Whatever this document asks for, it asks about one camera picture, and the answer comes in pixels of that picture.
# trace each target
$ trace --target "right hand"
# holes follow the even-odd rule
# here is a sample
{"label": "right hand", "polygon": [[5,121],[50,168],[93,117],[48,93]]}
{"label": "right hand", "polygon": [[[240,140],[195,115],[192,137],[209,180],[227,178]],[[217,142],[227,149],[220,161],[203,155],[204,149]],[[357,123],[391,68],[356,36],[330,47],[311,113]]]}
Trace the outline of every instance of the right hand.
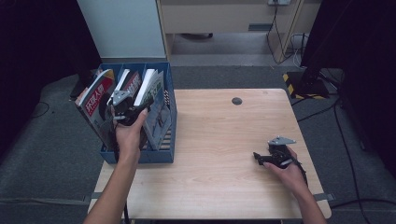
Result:
{"label": "right hand", "polygon": [[131,126],[117,125],[116,137],[120,146],[120,162],[138,162],[140,158],[140,129],[148,116],[148,110],[140,112],[139,117]]}
{"label": "right hand", "polygon": [[[290,147],[288,147],[288,150],[290,151],[291,156],[297,160],[297,154]],[[303,175],[301,174],[300,168],[294,164],[294,162],[290,163],[285,169],[280,169],[270,162],[265,162],[264,166],[277,175],[277,177],[279,177],[279,179],[282,181],[283,185],[285,185],[285,187],[288,188],[292,193],[297,193],[300,190],[308,189]]]}

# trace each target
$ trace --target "book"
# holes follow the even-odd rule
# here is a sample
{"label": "book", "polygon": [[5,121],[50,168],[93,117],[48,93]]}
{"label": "book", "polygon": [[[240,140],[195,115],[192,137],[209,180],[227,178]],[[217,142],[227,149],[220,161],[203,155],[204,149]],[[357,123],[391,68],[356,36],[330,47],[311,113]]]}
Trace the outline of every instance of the book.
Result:
{"label": "book", "polygon": [[[140,78],[138,71],[135,71],[133,73],[130,69],[125,69],[114,91],[128,91],[132,94],[132,96],[135,96],[141,84],[142,79]],[[114,92],[111,94],[110,99],[107,101],[108,105],[110,105],[111,99],[113,97]]]}
{"label": "book", "polygon": [[113,120],[107,102],[116,88],[112,69],[102,71],[95,81],[86,88],[75,101],[78,111],[87,120],[107,149],[117,145],[113,130]]}
{"label": "book", "polygon": [[154,69],[146,71],[134,105],[142,105],[150,97],[154,99],[154,103],[150,107],[143,128],[152,149],[159,150],[172,123],[170,110],[164,99],[163,71],[161,73]]}

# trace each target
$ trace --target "wall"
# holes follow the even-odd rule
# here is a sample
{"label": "wall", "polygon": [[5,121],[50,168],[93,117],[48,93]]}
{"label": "wall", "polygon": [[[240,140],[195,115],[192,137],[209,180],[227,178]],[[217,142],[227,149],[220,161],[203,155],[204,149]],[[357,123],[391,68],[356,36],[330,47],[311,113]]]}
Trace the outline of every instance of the wall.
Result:
{"label": "wall", "polygon": [[165,58],[155,0],[78,0],[101,58]]}

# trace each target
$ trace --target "cable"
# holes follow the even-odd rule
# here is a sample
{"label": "cable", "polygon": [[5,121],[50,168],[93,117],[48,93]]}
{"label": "cable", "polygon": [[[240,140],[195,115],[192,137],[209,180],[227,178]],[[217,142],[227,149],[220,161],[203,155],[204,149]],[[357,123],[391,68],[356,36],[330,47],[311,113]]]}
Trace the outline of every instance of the cable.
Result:
{"label": "cable", "polygon": [[304,100],[306,100],[306,99],[308,99],[308,98],[304,98],[304,99],[302,99],[302,100],[299,100],[299,101],[297,101],[297,102],[291,104],[291,106],[297,105],[297,104],[299,104],[300,102],[302,102],[302,101],[304,101]]}
{"label": "cable", "polygon": [[[294,35],[291,36],[290,39],[294,38],[297,35],[301,35],[301,34],[294,34]],[[290,41],[290,44],[291,44],[291,47],[288,47],[288,49],[291,49],[294,52],[296,50],[296,48],[294,47],[293,41]]]}
{"label": "cable", "polygon": [[31,119],[39,118],[39,117],[45,115],[45,114],[50,110],[50,105],[49,105],[49,104],[47,104],[47,103],[45,103],[45,102],[42,102],[42,101],[38,102],[38,104],[46,105],[46,106],[47,106],[47,109],[46,109],[46,111],[44,111],[44,112],[43,112],[42,114],[40,114],[40,115],[32,116]]}
{"label": "cable", "polygon": [[[294,41],[294,37],[295,37],[295,36],[297,36],[297,35],[292,35],[292,36],[291,36],[291,44],[293,44],[293,41]],[[300,63],[300,61],[298,60],[298,57],[297,57],[298,51],[300,51],[300,55],[301,55],[301,57],[303,57],[305,34],[302,34],[302,36],[303,36],[303,38],[302,38],[302,43],[301,43],[300,48],[299,48],[299,49],[293,48],[293,52],[294,52],[293,63],[294,63],[294,65],[295,65],[296,67],[298,67],[298,68],[300,68],[300,69],[305,69],[306,67],[304,67],[304,66],[301,67],[301,66],[299,65],[299,64],[301,64],[301,63]]]}
{"label": "cable", "polygon": [[49,198],[2,198],[0,203],[42,203],[56,205],[90,205],[89,202],[68,200],[68,199],[49,199]]}
{"label": "cable", "polygon": [[314,113],[314,114],[311,114],[311,115],[309,115],[309,116],[306,116],[305,118],[298,119],[297,122],[301,122],[301,121],[304,121],[304,120],[306,120],[306,119],[310,119],[310,118],[312,118],[312,117],[314,117],[314,116],[316,116],[316,115],[319,115],[319,114],[322,114],[322,113],[324,113],[324,112],[326,112],[326,111],[331,110],[331,109],[340,101],[340,99],[341,99],[341,98],[338,97],[338,99],[335,101],[335,103],[332,104],[331,106],[329,106],[328,108],[322,109],[322,110],[320,110],[320,111],[317,112],[317,113]]}
{"label": "cable", "polygon": [[282,62],[279,63],[279,62],[276,61],[274,52],[273,52],[272,49],[271,49],[270,40],[269,40],[269,34],[271,33],[271,30],[268,31],[268,33],[267,33],[267,35],[266,35],[266,39],[267,39],[268,48],[269,48],[269,50],[271,51],[271,54],[272,54],[272,56],[273,56],[273,58],[274,58],[275,63],[276,63],[276,64],[281,64],[281,63],[285,62],[289,57],[291,57],[291,56],[293,55],[293,53],[292,53],[291,55],[289,55],[289,56],[286,56],[285,53],[284,53],[284,49],[283,49],[283,45],[282,45],[282,40],[281,40],[281,38],[280,38],[280,34],[279,34],[279,31],[277,30],[277,25],[276,25],[276,14],[277,14],[277,4],[278,4],[277,0],[274,0],[274,3],[275,3],[275,4],[274,4],[275,15],[274,15],[274,18],[273,18],[273,21],[272,21],[272,24],[271,24],[271,30],[272,30],[272,27],[275,26],[275,28],[276,28],[276,33],[277,33],[277,37],[278,37],[278,39],[279,39],[280,48],[281,48],[281,50],[282,50],[282,55],[283,55],[283,57],[284,57],[284,59],[283,59]]}
{"label": "cable", "polygon": [[338,91],[338,88],[340,87],[340,83],[332,80],[329,77],[326,77],[321,71],[319,71],[318,77],[321,77],[322,79],[326,80],[328,83],[330,83]]}
{"label": "cable", "polygon": [[361,203],[361,195],[359,193],[358,182],[356,180],[355,168],[353,167],[353,162],[352,162],[352,158],[351,158],[350,153],[349,153],[349,148],[347,147],[347,142],[346,142],[346,139],[344,137],[344,133],[343,133],[343,130],[341,128],[340,121],[338,120],[336,104],[334,104],[333,111],[334,111],[335,121],[337,122],[338,130],[340,131],[341,137],[343,139],[344,147],[346,149],[346,154],[347,154],[347,157],[348,157],[348,160],[349,160],[349,165],[350,165],[350,169],[351,169],[352,177],[353,177],[353,183],[354,183],[355,190],[356,190],[356,197],[358,198],[359,208],[361,209],[361,214],[363,215],[364,220],[366,221],[366,223],[370,224],[370,221],[367,218],[366,213],[364,212],[364,209],[363,209],[363,205]]}
{"label": "cable", "polygon": [[[337,208],[337,207],[342,207],[342,206],[345,206],[345,205],[349,205],[349,204],[352,204],[352,203],[358,203],[358,202],[359,202],[359,200],[352,200],[352,201],[349,201],[349,202],[346,202],[346,203],[339,203],[339,204],[330,206],[330,208],[334,209],[334,208]],[[392,205],[396,206],[396,202],[389,201],[389,200],[383,200],[383,199],[372,199],[372,198],[363,199],[363,198],[361,198],[361,202],[362,203],[389,203],[389,204],[392,204]]]}

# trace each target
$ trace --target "blue cardboard box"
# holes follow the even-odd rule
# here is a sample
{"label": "blue cardboard box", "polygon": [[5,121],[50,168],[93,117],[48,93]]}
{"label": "blue cardboard box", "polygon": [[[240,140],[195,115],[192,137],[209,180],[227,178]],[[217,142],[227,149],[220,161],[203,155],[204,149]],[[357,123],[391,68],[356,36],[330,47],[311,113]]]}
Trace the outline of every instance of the blue cardboard box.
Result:
{"label": "blue cardboard box", "polygon": [[[147,69],[157,69],[158,72],[163,71],[164,90],[167,92],[167,105],[171,112],[172,124],[169,128],[161,148],[153,150],[149,142],[140,151],[139,163],[172,163],[175,155],[175,141],[176,141],[176,127],[177,127],[177,105],[175,99],[175,92],[173,87],[171,67],[169,63],[103,63],[100,64],[99,69],[113,69],[114,74],[117,74],[117,81],[120,80],[124,69],[131,71],[138,71],[140,76],[146,73]],[[103,159],[109,163],[116,163],[114,151],[107,150],[105,145],[102,145],[100,154]]]}

